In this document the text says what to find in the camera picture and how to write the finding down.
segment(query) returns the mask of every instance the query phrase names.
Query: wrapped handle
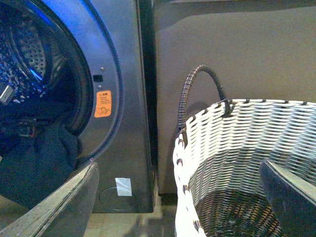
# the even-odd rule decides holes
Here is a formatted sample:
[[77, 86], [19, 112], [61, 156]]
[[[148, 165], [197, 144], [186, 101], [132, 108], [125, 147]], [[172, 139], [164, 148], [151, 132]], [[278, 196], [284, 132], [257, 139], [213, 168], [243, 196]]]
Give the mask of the wrapped handle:
[[188, 98], [189, 98], [189, 93], [191, 86], [197, 77], [199, 72], [206, 72], [208, 73], [213, 81], [216, 84], [219, 98], [220, 100], [226, 100], [226, 95], [223, 91], [223, 86], [219, 82], [219, 79], [215, 72], [207, 65], [200, 65], [194, 69], [192, 69], [184, 82], [182, 93], [181, 93], [181, 98], [180, 98], [180, 103], [179, 103], [179, 111], [178, 111], [178, 128], [179, 130], [184, 129], [186, 127], [186, 120], [187, 120], [187, 103], [188, 103]]

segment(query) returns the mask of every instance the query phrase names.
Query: wicker basket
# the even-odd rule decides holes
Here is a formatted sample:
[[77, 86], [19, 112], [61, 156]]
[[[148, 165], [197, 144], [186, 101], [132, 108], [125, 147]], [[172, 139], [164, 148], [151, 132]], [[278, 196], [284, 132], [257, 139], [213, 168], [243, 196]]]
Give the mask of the wicker basket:
[[[221, 102], [186, 120], [198, 72], [214, 80]], [[316, 104], [227, 100], [215, 73], [188, 75], [173, 154], [178, 187], [177, 237], [285, 236], [260, 182], [264, 158], [316, 185]]]

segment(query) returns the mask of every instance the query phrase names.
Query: washing machine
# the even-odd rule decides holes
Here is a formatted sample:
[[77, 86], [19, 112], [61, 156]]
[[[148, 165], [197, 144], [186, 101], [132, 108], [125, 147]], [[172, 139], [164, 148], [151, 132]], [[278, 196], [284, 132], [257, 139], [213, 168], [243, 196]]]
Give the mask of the washing machine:
[[[24, 56], [36, 60], [41, 50], [53, 52], [43, 70], [59, 76], [50, 96], [73, 107], [66, 128], [78, 139], [76, 170], [94, 161], [99, 166], [95, 213], [154, 208], [157, 102], [151, 10], [146, 0], [0, 0], [2, 17], [13, 24], [20, 20], [9, 33], [22, 35], [11, 44], [13, 51], [34, 47]], [[25, 27], [36, 31], [37, 39], [23, 35]], [[49, 40], [33, 46], [43, 36]], [[28, 63], [39, 71], [43, 66]]]

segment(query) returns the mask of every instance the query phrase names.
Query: floor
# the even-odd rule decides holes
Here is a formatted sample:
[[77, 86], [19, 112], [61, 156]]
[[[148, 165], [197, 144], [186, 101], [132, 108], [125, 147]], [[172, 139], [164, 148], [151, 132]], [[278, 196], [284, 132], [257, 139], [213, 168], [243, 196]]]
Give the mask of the floor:
[[84, 237], [172, 237], [176, 197], [158, 197], [153, 213], [91, 214]]

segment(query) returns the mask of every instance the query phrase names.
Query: orange warning label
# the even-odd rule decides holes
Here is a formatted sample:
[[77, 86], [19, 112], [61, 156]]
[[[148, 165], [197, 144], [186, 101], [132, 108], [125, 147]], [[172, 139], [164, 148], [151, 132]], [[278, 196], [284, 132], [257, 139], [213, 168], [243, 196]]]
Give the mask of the orange warning label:
[[112, 95], [110, 90], [97, 92], [97, 105], [94, 116], [96, 118], [107, 117], [111, 115]]

